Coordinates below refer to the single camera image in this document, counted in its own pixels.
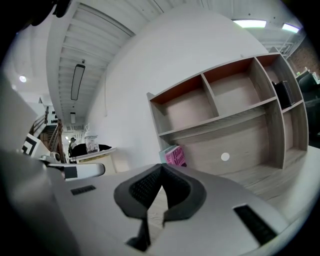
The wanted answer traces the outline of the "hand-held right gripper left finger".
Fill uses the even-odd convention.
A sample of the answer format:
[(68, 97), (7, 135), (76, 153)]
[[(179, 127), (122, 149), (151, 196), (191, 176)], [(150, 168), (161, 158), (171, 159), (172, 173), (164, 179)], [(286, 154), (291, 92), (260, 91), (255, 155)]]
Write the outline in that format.
[(139, 228), (145, 225), (145, 233), (149, 240), (154, 242), (163, 230), (164, 190), (157, 189), (155, 197), (151, 199), (151, 205), (147, 207), (145, 220), (126, 216), (114, 198), (118, 185), (151, 168), (153, 165), (149, 164), (125, 172), (76, 180), (65, 180), (58, 169), (49, 169), (53, 174), (61, 173), (64, 185), (60, 185), (59, 188), (68, 189), (70, 201), (77, 205), (77, 212), (88, 216), (100, 228), (126, 242), (138, 236)]

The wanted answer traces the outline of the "wooden staircase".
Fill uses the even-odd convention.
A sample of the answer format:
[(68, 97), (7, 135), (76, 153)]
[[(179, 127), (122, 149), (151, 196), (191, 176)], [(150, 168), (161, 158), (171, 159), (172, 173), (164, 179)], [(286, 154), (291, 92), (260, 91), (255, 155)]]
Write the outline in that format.
[(54, 153), (56, 160), (65, 163), (62, 132), (62, 122), (58, 119), (53, 106), (44, 106), (44, 112), (34, 121), (28, 135), (40, 140), (50, 153)]

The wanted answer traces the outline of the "wooden desk shelf unit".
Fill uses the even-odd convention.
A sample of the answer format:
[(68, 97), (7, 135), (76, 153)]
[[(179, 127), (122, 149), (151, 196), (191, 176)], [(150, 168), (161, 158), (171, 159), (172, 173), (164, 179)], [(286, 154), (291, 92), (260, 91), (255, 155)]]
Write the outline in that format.
[[(295, 100), (285, 109), (272, 85), (281, 81)], [(308, 149), (303, 95), (276, 48), (211, 67), (147, 99), (160, 150), (181, 146), (186, 165), (198, 171), (284, 169), (290, 149)], [(230, 154), (228, 161), (222, 153)]]

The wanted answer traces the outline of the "black bag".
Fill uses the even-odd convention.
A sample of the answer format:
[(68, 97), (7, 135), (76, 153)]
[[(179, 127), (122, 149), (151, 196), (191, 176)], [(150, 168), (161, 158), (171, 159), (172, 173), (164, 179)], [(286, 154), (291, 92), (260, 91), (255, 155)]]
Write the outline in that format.
[(71, 149), (69, 151), (70, 153), (70, 157), (71, 158), (75, 158), (75, 157), (79, 157), (79, 156), (84, 156), (87, 154), (91, 154), (91, 153), (96, 153), (96, 152), (100, 152), (100, 151), (104, 151), (104, 150), (109, 150), (111, 149), (111, 146), (105, 145), (105, 144), (99, 144), (98, 145), (98, 149), (94, 149), (92, 151), (87, 151), (87, 147), (85, 143), (81, 143), (79, 145), (76, 145), (73, 149)]

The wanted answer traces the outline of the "glass jar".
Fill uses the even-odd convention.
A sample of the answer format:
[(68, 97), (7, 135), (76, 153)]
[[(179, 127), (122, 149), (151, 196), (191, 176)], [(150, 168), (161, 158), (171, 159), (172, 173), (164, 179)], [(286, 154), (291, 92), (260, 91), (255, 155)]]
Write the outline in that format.
[(85, 126), (84, 143), (88, 154), (99, 152), (99, 144), (97, 142), (98, 135), (91, 130), (90, 124)]

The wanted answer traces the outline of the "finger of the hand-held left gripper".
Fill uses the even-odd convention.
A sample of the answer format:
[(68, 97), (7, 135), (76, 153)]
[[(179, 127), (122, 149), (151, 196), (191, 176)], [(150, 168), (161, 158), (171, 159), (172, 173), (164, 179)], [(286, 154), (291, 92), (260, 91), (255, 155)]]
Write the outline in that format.
[(102, 163), (50, 163), (47, 167), (59, 170), (66, 181), (99, 177), (106, 172), (105, 166)]

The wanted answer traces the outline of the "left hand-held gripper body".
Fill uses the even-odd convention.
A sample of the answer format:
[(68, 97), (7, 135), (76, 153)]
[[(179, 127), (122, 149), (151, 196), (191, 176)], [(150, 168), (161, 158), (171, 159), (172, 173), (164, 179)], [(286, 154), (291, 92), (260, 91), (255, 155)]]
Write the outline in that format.
[(50, 150), (47, 149), (47, 147), (41, 140), (29, 133), (25, 138), (21, 152), (25, 155), (28, 155), (36, 160), (43, 162), (45, 165), (62, 163), (61, 156), (59, 153), (55, 151), (50, 152)]

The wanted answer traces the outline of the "teal book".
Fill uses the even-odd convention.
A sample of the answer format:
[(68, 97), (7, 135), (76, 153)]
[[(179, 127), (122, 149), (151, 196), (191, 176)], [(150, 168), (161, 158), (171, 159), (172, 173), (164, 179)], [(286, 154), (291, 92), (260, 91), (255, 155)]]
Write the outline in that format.
[(160, 157), (160, 162), (161, 163), (166, 163), (167, 160), (166, 160), (166, 154), (168, 152), (170, 152), (172, 149), (174, 149), (176, 146), (175, 145), (171, 145), (169, 147), (167, 147), (166, 149), (162, 150), (159, 152), (159, 157)]

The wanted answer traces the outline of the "pink book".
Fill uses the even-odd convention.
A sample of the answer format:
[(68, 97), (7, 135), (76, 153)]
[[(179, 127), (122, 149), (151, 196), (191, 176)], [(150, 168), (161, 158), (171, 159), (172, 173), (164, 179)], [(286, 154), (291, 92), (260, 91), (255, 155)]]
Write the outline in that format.
[(186, 167), (186, 158), (183, 148), (180, 145), (172, 145), (164, 151), (164, 163)]

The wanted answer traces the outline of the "long black ceiling lamp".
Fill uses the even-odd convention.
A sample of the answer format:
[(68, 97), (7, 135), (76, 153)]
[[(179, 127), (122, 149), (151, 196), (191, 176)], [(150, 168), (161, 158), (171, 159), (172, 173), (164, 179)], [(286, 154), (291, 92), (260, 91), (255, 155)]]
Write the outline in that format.
[(85, 68), (86, 67), (82, 64), (77, 64), (74, 68), (72, 84), (71, 84), (71, 93), (70, 93), (70, 99), (72, 101), (78, 100), (79, 90), (80, 90), (82, 78), (85, 72)]

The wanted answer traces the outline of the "black speaker box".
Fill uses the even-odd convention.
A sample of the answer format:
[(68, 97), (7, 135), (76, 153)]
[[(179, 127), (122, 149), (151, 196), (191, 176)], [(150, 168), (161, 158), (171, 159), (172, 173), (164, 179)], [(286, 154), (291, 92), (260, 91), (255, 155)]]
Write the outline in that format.
[(283, 110), (291, 107), (295, 103), (293, 93), (287, 80), (282, 80), (278, 83), (272, 81), (272, 85)]

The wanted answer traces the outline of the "white ceiling light panel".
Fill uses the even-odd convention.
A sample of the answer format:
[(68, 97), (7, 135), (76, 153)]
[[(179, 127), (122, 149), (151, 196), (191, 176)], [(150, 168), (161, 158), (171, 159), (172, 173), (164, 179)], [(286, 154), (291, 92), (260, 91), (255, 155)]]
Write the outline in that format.
[(283, 26), (282, 26), (282, 29), (283, 30), (286, 30), (286, 31), (290, 31), (292, 33), (298, 33), (300, 28), (299, 27), (296, 27), (296, 26), (293, 26), (291, 24), (288, 24), (288, 23), (284, 23)]
[(265, 28), (267, 24), (266, 20), (257, 19), (237, 19), (233, 20), (233, 22), (242, 28)]

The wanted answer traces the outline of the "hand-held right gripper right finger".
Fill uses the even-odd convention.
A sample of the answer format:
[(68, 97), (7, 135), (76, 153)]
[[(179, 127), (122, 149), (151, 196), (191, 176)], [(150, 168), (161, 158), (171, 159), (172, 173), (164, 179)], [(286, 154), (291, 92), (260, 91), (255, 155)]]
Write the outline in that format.
[(272, 205), (228, 178), (178, 166), (206, 190), (202, 207), (189, 219), (168, 221), (149, 253), (156, 256), (240, 256), (261, 245), (235, 212), (248, 206), (276, 235), (288, 226)]

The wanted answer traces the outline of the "black office chair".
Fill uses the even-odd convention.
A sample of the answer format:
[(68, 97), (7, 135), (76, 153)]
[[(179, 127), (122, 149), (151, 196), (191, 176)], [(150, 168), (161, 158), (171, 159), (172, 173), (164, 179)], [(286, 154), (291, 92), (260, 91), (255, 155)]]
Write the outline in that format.
[(320, 149), (320, 83), (309, 71), (296, 78), (304, 100), (308, 122), (308, 144)]

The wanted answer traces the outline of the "wooden desk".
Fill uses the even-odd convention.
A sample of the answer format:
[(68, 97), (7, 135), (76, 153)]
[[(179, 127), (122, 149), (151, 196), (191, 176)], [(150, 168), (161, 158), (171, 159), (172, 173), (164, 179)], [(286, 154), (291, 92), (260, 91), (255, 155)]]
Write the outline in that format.
[(285, 169), (266, 165), (223, 174), (275, 207), (294, 222), (314, 205), (320, 190), (320, 149), (290, 149)]

